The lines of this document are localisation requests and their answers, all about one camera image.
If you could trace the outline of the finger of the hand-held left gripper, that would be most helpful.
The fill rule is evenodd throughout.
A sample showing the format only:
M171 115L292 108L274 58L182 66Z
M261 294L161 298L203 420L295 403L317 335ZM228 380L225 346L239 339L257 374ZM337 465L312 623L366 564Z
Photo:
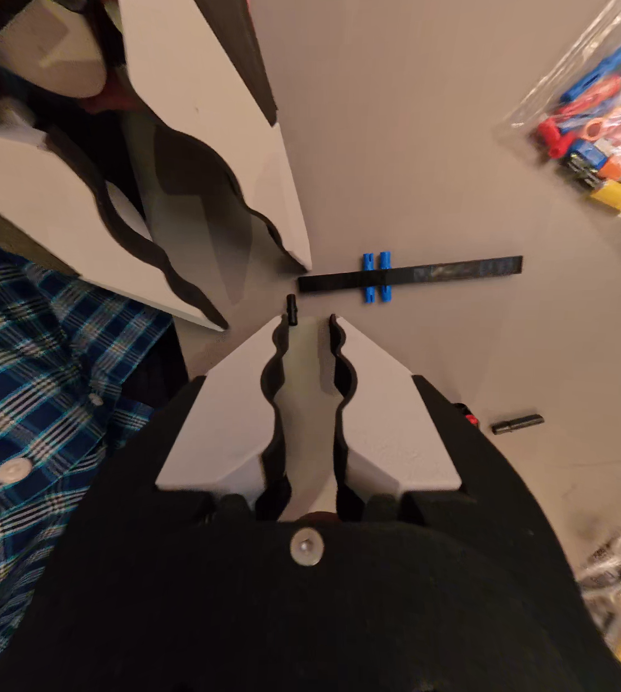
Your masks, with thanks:
M119 1L128 78L171 130L215 155L247 212L302 271L310 242L285 143L196 1Z
M56 127L0 101L0 247L47 269L224 332L228 322L182 278L123 191Z

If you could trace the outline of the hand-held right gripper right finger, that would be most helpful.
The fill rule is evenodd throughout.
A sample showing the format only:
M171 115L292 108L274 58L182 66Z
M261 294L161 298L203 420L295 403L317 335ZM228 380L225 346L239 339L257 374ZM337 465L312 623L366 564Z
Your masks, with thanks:
M374 496L461 489L411 370L346 318L332 315L329 333L341 394L332 452L339 518L360 520Z

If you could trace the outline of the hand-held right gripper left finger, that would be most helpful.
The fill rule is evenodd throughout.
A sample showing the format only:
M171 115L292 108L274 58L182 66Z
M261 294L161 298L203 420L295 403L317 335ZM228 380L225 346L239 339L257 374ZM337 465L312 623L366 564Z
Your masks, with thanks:
M260 520L291 497L275 397L285 382L289 320L277 316L200 378L200 388L156 479L161 491L240 495Z

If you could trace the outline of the thin black lego beam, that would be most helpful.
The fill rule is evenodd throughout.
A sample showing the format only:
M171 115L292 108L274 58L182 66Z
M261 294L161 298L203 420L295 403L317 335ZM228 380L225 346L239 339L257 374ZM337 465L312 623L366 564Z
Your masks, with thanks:
M463 262L302 275L297 283L301 293L329 293L408 284L504 278L519 275L522 271L523 256L511 255Z

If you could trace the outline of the long black lego axle pin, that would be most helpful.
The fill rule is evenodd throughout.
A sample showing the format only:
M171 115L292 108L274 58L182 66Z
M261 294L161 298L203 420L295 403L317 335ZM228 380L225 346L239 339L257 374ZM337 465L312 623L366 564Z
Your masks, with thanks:
M511 420L504 420L494 423L490 426L490 431L493 435L503 435L512 433L518 430L540 426L545 423L545 419L540 414L527 414L522 417L517 417Z

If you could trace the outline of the small clear bag lego pieces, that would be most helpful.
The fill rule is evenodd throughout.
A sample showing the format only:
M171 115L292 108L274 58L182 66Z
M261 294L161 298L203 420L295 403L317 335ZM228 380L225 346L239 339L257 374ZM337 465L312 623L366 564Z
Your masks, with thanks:
M495 130L499 143L621 231L621 1L609 1Z

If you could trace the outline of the person's left hand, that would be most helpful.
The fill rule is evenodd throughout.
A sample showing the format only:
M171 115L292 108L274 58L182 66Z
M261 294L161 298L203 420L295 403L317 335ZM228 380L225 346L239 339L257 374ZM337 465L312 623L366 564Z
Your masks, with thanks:
M96 115L105 111L147 112L148 107L137 95L124 71L111 70L107 73L104 87L97 95L78 99L86 112Z

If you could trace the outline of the blue plaid shirt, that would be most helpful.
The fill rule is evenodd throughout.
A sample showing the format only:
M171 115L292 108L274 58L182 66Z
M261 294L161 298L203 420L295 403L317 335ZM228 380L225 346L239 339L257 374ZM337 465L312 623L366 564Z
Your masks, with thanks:
M155 412L123 389L173 325L0 248L0 656L99 467Z

